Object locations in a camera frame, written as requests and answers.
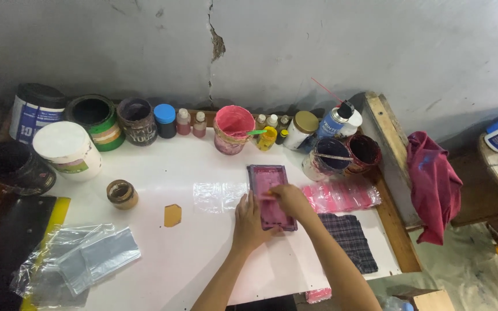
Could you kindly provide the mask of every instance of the paint-stained cloth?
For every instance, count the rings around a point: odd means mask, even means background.
[[[360,222],[353,215],[318,214],[326,230],[347,253],[361,274],[378,271]]]
[[[417,243],[443,245],[446,225],[460,211],[462,181],[447,161],[448,155],[449,152],[437,145],[426,132],[414,132],[408,136],[411,201],[425,225]]]

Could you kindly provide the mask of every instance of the blue lid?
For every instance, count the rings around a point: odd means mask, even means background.
[[[405,302],[403,303],[403,311],[414,311],[414,307],[412,307],[411,303]]]
[[[153,109],[153,114],[155,114],[155,119],[160,124],[168,124],[176,119],[176,111],[167,103],[157,105]]]

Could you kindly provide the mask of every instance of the red liquid bottle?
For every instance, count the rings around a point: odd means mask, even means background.
[[[187,109],[182,108],[178,110],[178,114],[176,115],[176,131],[180,135],[189,135],[191,131],[191,126],[189,125],[189,121],[191,121],[191,116]]]
[[[193,123],[193,136],[203,138],[206,132],[207,120],[205,119],[205,113],[199,111],[195,116],[195,123]]]

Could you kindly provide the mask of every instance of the hand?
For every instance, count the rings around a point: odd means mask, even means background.
[[[247,256],[273,235],[282,231],[280,227],[262,230],[261,208],[257,197],[249,191],[249,200],[244,194],[236,207],[236,226],[233,230],[232,252],[242,252]]]
[[[292,216],[299,222],[312,215],[316,215],[307,197],[294,185],[272,187],[270,188],[270,193],[276,197],[276,201],[278,201],[284,213]]]

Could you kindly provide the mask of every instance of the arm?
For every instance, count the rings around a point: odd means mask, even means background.
[[[261,210],[256,197],[249,192],[248,202],[245,202],[246,199],[247,194],[243,195],[236,207],[232,249],[191,308],[192,311],[224,310],[249,254],[281,231],[280,227],[268,231],[262,230]]]
[[[330,283],[332,297],[342,310],[381,311],[372,289],[345,251],[324,227],[305,195],[294,185],[271,189],[280,207],[307,231]]]

